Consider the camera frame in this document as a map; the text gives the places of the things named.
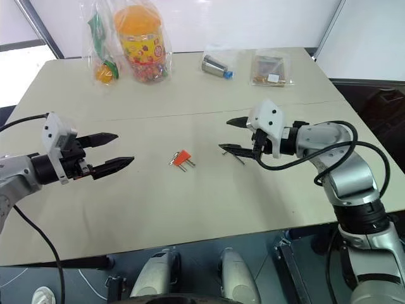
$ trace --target white label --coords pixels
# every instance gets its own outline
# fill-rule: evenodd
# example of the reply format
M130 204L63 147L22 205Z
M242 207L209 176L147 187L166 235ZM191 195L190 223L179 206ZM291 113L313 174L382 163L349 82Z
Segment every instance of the white label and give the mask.
M267 81L268 82L278 82L280 76L277 74L268 74Z
M283 133L281 134L282 139L288 139L290 135L290 128L284 128Z

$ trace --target orange lid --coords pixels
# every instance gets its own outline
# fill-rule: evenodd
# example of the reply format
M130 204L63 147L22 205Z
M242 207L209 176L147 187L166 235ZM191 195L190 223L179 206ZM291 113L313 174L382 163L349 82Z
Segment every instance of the orange lid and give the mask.
M158 12L142 5L131 5L114 16L117 31L124 35L146 35L161 25Z

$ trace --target orange container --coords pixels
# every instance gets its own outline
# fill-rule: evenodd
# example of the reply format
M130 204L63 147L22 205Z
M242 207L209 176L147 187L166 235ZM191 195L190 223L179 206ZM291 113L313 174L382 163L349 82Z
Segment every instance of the orange container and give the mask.
M115 14L114 23L135 78L143 83L163 80L168 72L158 12L142 5L127 6Z

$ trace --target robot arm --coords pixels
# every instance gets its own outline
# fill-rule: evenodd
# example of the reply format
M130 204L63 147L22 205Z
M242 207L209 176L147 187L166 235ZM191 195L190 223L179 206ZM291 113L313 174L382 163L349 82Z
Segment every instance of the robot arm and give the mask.
M42 189L42 185L91 175L93 179L113 174L127 165L134 157L119 157L93 167L85 162L85 148L109 143L118 136L98 133L77 138L77 131L49 113L42 131L42 141L47 154L5 156L0 158L0 232L14 205L29 194Z
M253 149L235 144L220 147L234 155L253 158L268 170L288 166L265 165L262 154L273 154L275 158L281 154L296 155L301 159L313 155L310 162L320 174L332 168L351 148L351 135L339 123L295 122L286 127L284 122L282 111L271 101L264 101L251 110L249 117L227 122L253 131ZM326 149L335 144L336 148ZM368 164L353 151L321 179L344 240L342 263L347 278L351 278L346 281L355 288L351 303L374 303L376 299L379 303L405 303L405 253L380 201Z

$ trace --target beige table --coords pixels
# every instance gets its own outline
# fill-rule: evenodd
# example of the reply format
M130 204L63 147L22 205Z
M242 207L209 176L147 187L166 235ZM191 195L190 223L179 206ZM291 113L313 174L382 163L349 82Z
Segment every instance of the beige table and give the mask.
M236 78L226 81L199 71L201 54L173 56L173 77L157 85L130 78L100 90L81 60L50 61L39 72L10 121L55 111L72 118L79 135L113 132L119 139L87 150L97 165L116 156L135 156L125 170L100 180L86 178L65 186L54 183L18 206L54 242L62 259L90 257L154 246L233 236L335 220L323 189L313 184L310 163L281 172L246 166L223 156L219 143L250 147L251 133L225 125L245 116L264 98L283 109L287 122L347 120L363 141L381 144L301 48L292 58L291 87L249 85L252 53L239 60ZM44 152L42 121L27 122L0 134L0 154ZM197 164L183 173L168 166L186 149ZM378 184L379 157L365 148ZM268 163L293 160L283 156ZM390 158L392 182L383 199L388 211L404 208L405 178ZM11 212L0 237L0 264L52 261L41 237Z

